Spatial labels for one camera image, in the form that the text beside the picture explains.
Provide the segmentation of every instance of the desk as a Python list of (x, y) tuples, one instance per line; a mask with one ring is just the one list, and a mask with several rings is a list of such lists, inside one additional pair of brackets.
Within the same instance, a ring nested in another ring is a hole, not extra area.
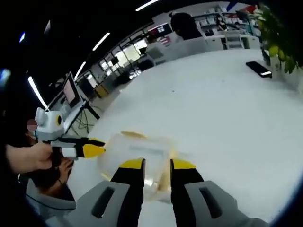
[[(108, 141), (117, 132), (136, 131), (169, 137), (243, 213), (271, 221), (301, 178), (303, 102), (283, 82), (262, 79), (245, 65), (262, 60), (261, 50), (224, 50), (144, 71), (89, 136)], [(80, 159), (68, 185), (77, 200), (102, 180), (95, 158)], [(172, 206), (144, 203), (143, 221), (173, 226)]]
[[(260, 49), (259, 38), (253, 35), (240, 34), (245, 49)], [(225, 35), (205, 36), (207, 42), (215, 39), (225, 39)]]

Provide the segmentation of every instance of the wall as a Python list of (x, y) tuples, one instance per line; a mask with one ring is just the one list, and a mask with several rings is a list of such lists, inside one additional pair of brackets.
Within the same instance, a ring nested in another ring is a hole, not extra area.
[[(191, 6), (186, 6), (186, 7), (182, 7), (179, 8), (177, 10), (174, 10), (172, 12), (178, 12), (178, 13), (188, 13), (191, 16), (195, 17), (195, 16), (200, 16), (202, 15), (204, 12), (206, 12), (207, 10), (209, 10), (210, 8), (214, 8), (216, 6), (220, 6), (220, 7), (227, 7), (229, 4), (229, 2), (225, 2), (225, 1), (216, 1), (216, 2), (207, 2), (207, 3), (200, 3), (200, 4), (195, 4), (195, 5), (191, 5)], [(243, 4), (243, 3), (237, 3), (229, 12), (236, 12), (236, 10), (240, 10), (244, 7), (247, 7), (247, 4)], [(154, 25), (152, 27), (164, 24), (164, 23), (169, 23), (170, 22), (170, 17), (169, 17), (169, 13), (162, 13), (159, 14), (155, 17), (153, 17), (153, 22)]]

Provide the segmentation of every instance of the monitor screen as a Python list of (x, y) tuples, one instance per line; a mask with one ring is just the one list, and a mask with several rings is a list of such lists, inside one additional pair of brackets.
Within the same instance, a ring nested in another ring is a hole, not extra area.
[(72, 89), (72, 87), (71, 87), (71, 82), (68, 80), (68, 81), (66, 81), (66, 84), (65, 84), (65, 86), (64, 86), (64, 88), (63, 88), (63, 92), (64, 92), (64, 94), (65, 94), (65, 97), (66, 97), (66, 99), (67, 99), (67, 102), (70, 104), (73, 100), (74, 100), (74, 98), (76, 97), (75, 96), (75, 93), (74, 93), (74, 91), (73, 91), (73, 89)]
[(71, 108), (73, 108), (77, 103), (81, 101), (81, 97), (77, 91), (75, 82), (73, 81), (71, 74), (69, 74), (66, 78), (66, 81), (63, 86), (63, 93)]
[(119, 62), (119, 59), (117, 57), (114, 57), (112, 60), (110, 60), (113, 65), (116, 65)]

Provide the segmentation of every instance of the smartphone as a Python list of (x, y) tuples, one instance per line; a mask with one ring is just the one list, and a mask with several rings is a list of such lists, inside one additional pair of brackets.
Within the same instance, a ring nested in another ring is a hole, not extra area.
[(254, 70), (259, 76), (262, 78), (272, 78), (272, 73), (268, 69), (266, 69), (264, 66), (260, 65), (259, 63), (255, 61), (247, 62), (246, 65), (250, 67), (252, 70)]

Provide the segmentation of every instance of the person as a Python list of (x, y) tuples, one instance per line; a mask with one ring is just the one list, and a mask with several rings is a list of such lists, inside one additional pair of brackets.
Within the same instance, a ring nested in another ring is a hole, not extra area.
[(170, 13), (170, 26), (183, 40), (201, 37), (195, 19), (188, 13)]
[(258, 2), (256, 4), (256, 8), (254, 10), (254, 14), (255, 15), (259, 15), (259, 14), (262, 14), (263, 13), (263, 8), (265, 7), (264, 3), (263, 2)]
[(218, 26), (219, 31), (227, 31), (226, 23), (224, 22), (221, 15), (217, 15), (216, 24)]
[(44, 219), (64, 216), (76, 208), (76, 202), (67, 186), (72, 161), (61, 158), (60, 164), (48, 170), (36, 170), (29, 178), (26, 197), (35, 211)]
[(44, 220), (34, 212), (22, 193), (22, 188), (17, 181), (16, 174), (23, 174), (38, 169), (51, 167), (52, 148), (49, 144), (37, 143), (29, 148), (15, 148), (0, 140), (1, 148), (1, 181), (3, 183), (2, 216), (9, 219), (11, 225), (31, 224), (33, 226), (46, 226)]

